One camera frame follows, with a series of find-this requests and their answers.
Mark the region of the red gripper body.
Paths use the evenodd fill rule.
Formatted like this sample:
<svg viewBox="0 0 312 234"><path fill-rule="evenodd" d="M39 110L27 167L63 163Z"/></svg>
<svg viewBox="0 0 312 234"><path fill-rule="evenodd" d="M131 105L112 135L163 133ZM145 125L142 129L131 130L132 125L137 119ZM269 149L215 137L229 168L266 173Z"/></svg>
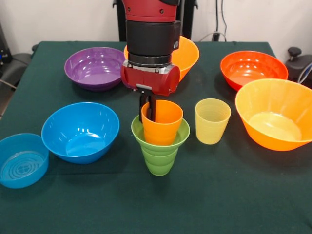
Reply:
<svg viewBox="0 0 312 234"><path fill-rule="evenodd" d="M121 80L128 88L141 88L156 95L168 96L177 89L180 69L172 64L162 68L140 67L125 60L121 67Z"/></svg>

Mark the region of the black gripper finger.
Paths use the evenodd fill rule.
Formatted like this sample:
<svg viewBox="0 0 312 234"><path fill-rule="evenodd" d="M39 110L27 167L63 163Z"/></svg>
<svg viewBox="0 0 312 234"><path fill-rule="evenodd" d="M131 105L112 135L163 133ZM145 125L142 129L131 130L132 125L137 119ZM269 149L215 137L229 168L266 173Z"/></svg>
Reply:
<svg viewBox="0 0 312 234"><path fill-rule="evenodd" d="M147 109L147 118L150 121L156 120L156 99L152 92L148 94L149 107Z"/></svg>
<svg viewBox="0 0 312 234"><path fill-rule="evenodd" d="M139 99L139 121L142 123L142 107L145 105L147 99L147 95L144 91L141 91L140 99Z"/></svg>

